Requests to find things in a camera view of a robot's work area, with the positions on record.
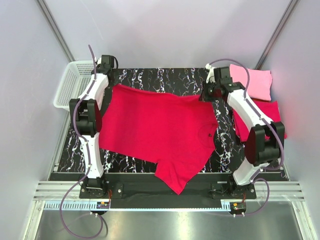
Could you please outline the crimson t shirt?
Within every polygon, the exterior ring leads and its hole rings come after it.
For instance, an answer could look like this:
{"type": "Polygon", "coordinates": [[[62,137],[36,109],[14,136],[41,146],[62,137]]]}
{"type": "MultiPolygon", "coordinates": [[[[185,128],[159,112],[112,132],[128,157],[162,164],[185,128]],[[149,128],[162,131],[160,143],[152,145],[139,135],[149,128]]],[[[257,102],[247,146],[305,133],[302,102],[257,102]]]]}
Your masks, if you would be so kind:
{"type": "Polygon", "coordinates": [[[215,150],[217,128],[213,105],[197,95],[118,84],[102,118],[99,147],[156,164],[155,176],[181,194],[215,150]]]}
{"type": "MultiPolygon", "coordinates": [[[[271,118],[274,122],[282,121],[277,101],[264,102],[254,100],[254,103],[267,117],[271,118]]],[[[241,142],[246,142],[250,131],[248,130],[244,121],[241,119],[240,115],[235,110],[233,110],[233,119],[236,135],[239,137],[241,142]]]]}

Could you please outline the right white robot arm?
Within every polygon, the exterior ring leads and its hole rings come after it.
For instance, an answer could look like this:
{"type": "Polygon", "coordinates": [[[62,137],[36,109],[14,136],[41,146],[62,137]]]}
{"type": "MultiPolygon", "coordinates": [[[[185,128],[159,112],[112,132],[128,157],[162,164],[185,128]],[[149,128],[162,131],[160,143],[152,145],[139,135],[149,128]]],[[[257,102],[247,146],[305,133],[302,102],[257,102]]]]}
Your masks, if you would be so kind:
{"type": "Polygon", "coordinates": [[[273,161],[284,159],[285,126],[264,114],[242,83],[233,82],[229,67],[207,64],[205,69],[208,75],[202,83],[200,101],[223,99],[249,130],[244,147],[245,158],[220,192],[236,199],[249,190],[254,178],[273,161]]]}

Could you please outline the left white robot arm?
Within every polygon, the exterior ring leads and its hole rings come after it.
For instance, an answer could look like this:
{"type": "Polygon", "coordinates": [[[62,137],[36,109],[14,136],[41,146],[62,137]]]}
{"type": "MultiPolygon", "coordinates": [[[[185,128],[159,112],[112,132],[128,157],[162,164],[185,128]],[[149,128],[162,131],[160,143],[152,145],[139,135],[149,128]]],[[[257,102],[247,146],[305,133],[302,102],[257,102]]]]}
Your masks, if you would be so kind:
{"type": "Polygon", "coordinates": [[[72,127],[81,143],[85,163],[85,174],[79,181],[81,198],[103,198],[108,194],[99,148],[101,107],[105,89],[114,81],[114,69],[118,66],[118,60],[112,55],[94,59],[87,87],[78,98],[69,101],[72,127]]]}

